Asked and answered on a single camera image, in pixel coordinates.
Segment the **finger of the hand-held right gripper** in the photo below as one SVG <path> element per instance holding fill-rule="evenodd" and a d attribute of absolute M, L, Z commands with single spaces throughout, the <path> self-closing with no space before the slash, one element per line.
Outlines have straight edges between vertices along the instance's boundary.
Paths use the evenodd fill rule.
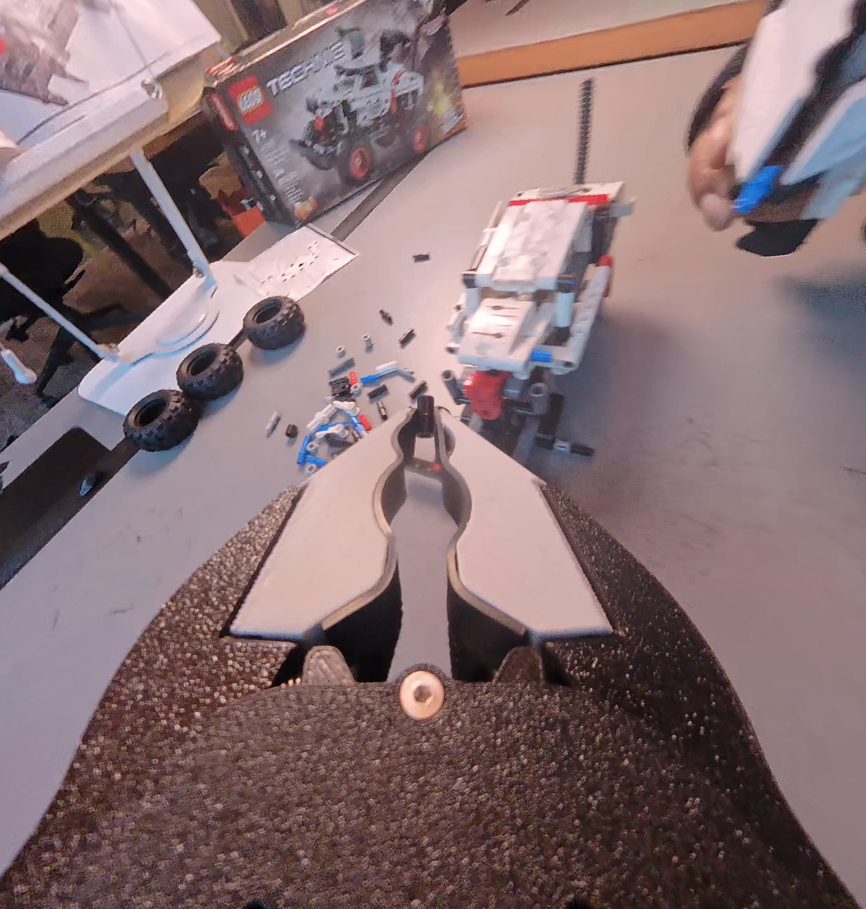
<path fill-rule="evenodd" d="M 729 163 L 743 184 L 764 167 L 802 103 L 821 58 L 850 34 L 851 1 L 784 1 L 768 11 L 741 72 Z"/>
<path fill-rule="evenodd" d="M 797 220 L 831 217 L 866 184 L 866 78 L 850 85 L 788 167 L 788 185 L 803 185 Z"/>

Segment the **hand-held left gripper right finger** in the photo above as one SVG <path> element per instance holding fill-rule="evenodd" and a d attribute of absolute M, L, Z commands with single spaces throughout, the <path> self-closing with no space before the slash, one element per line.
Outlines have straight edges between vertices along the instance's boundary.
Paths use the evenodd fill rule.
<path fill-rule="evenodd" d="M 453 662 L 501 662 L 520 646 L 614 629 L 545 483 L 437 411 L 443 505 L 455 524 L 446 552 Z"/>

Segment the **small blue connector part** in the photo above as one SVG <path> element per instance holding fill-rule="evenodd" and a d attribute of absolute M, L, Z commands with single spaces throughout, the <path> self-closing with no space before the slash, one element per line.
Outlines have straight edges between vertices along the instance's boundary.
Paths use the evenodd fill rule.
<path fill-rule="evenodd" d="M 737 217 L 745 218 L 755 211 L 758 205 L 778 187 L 782 171 L 781 165 L 766 165 L 761 167 L 751 179 L 734 188 L 733 213 Z"/>

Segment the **small black connector pin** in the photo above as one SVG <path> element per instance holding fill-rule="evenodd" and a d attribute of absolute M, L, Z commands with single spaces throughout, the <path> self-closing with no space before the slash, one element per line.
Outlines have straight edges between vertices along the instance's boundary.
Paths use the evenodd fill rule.
<path fill-rule="evenodd" d="M 442 426 L 439 409 L 432 395 L 421 394 L 416 398 L 415 404 L 416 412 L 409 426 L 412 435 L 408 444 L 407 466 L 424 476 L 440 479 L 449 455 L 446 430 Z M 419 450 L 422 442 L 432 445 L 432 453 L 428 457 Z"/>

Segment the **black knobby toy tyre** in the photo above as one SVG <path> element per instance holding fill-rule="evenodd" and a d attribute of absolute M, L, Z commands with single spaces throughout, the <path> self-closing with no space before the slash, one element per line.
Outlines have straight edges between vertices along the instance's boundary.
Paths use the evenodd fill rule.
<path fill-rule="evenodd" d="M 228 344 L 197 347 L 177 367 L 179 390 L 202 402 L 221 399 L 234 392 L 244 378 L 244 363 Z"/>
<path fill-rule="evenodd" d="M 171 450 L 196 430 L 202 405 L 179 390 L 162 389 L 140 399 L 123 422 L 125 439 L 138 450 Z"/>
<path fill-rule="evenodd" d="M 286 296 L 267 297 L 255 303 L 243 320 L 245 339 L 264 351 L 290 347 L 303 336 L 304 331 L 301 306 Z"/>

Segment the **white brick-built truck model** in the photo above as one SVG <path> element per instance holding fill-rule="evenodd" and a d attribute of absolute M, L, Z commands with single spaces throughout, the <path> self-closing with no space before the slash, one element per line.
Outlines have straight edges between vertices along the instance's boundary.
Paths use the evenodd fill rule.
<path fill-rule="evenodd" d="M 623 181 L 586 181 L 595 81 L 580 86 L 573 181 L 499 203 L 462 276 L 442 380 L 462 421 L 518 461 L 533 448 L 590 457 L 559 436 L 558 379 L 578 370 L 612 288 L 612 242 L 634 201 Z"/>

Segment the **instruction booklet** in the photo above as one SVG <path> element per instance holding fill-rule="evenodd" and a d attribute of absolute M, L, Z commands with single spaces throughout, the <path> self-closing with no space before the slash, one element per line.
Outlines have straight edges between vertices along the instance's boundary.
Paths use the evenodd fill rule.
<path fill-rule="evenodd" d="M 152 122 L 161 79 L 220 41 L 195 2 L 0 1 L 0 154 Z"/>

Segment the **grey desk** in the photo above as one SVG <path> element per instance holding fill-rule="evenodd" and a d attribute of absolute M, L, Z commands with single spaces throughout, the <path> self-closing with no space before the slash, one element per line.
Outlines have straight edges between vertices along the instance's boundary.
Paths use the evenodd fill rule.
<path fill-rule="evenodd" d="M 593 74 L 587 178 L 636 199 L 561 436 L 539 452 L 677 598 L 750 714 L 793 810 L 866 907 L 866 193 L 795 254 L 734 248 L 685 190 L 684 135 L 727 51 Z M 117 667 L 159 607 L 297 477 L 336 347 L 375 339 L 438 400 L 449 308 L 495 205 L 575 167 L 567 73 L 464 92 L 468 128 L 348 237 L 289 354 L 174 452 L 135 456 L 0 592 L 0 875 L 34 832 Z"/>

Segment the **person's right hand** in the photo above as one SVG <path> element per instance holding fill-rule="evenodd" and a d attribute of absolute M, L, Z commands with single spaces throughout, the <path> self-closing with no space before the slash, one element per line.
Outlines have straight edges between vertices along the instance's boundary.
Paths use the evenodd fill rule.
<path fill-rule="evenodd" d="M 689 151 L 689 198 L 705 225 L 714 232 L 725 230 L 734 220 L 730 198 L 735 183 L 734 168 L 728 157 L 742 81 L 737 75 L 723 85 L 719 100 Z"/>

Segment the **loose small building parts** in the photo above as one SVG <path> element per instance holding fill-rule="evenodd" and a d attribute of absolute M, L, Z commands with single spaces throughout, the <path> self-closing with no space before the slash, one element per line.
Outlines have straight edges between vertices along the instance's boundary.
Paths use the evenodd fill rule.
<path fill-rule="evenodd" d="M 409 403 L 441 357 L 432 324 L 439 311 L 420 286 L 430 265 L 394 265 L 365 252 L 301 300 L 305 331 L 290 347 L 245 343 L 246 377 L 235 398 L 257 469 L 282 485 L 318 469 L 334 451 L 366 436 Z"/>

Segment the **white book stand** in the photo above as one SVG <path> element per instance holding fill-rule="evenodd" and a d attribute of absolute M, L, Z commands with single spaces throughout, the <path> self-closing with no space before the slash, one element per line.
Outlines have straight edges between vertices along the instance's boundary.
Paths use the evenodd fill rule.
<path fill-rule="evenodd" d="M 193 273 L 119 345 L 104 347 L 94 342 L 0 262 L 0 277 L 9 286 L 100 357 L 99 363 L 79 384 L 79 397 L 121 416 L 147 393 L 176 387 L 175 369 L 187 353 L 206 343 L 231 340 L 250 307 L 270 295 L 268 281 L 252 263 L 224 260 L 208 263 L 143 151 L 135 150 L 130 159 L 189 254 Z"/>

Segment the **white sticker sheet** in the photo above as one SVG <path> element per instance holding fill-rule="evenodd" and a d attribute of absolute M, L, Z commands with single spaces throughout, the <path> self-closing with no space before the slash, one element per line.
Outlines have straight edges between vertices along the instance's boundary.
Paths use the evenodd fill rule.
<path fill-rule="evenodd" d="M 263 298 L 299 301 L 349 265 L 358 252 L 330 233 L 305 225 L 248 261 L 231 261 L 244 286 Z"/>

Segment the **orange box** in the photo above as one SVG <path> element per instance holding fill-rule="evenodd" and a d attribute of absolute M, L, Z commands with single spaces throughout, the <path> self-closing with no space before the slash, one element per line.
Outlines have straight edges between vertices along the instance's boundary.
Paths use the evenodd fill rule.
<path fill-rule="evenodd" d="M 255 233 L 266 222 L 256 200 L 250 197 L 245 189 L 238 189 L 234 193 L 221 190 L 217 200 L 242 238 Z"/>

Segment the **black office chair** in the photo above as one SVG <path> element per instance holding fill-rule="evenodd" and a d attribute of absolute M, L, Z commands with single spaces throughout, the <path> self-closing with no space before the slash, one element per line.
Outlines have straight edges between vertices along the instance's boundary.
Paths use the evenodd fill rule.
<path fill-rule="evenodd" d="M 84 331 L 110 327 L 118 307 L 106 306 L 92 312 L 80 312 L 66 304 L 65 297 L 75 286 L 75 272 L 83 265 L 85 253 L 73 239 L 44 233 L 39 221 L 33 220 L 0 242 L 0 263 L 24 285 Z M 25 342 L 27 330 L 43 316 L 21 292 L 0 278 L 0 327 L 23 318 L 26 326 L 11 327 L 0 342 Z"/>

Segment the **toy truck set box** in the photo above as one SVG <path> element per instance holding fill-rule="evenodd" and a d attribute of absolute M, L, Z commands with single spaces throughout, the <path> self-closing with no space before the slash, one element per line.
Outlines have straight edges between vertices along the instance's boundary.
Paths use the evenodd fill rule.
<path fill-rule="evenodd" d="M 465 129 L 449 13 L 329 3 L 208 71 L 204 116 L 266 221 L 309 222 Z"/>

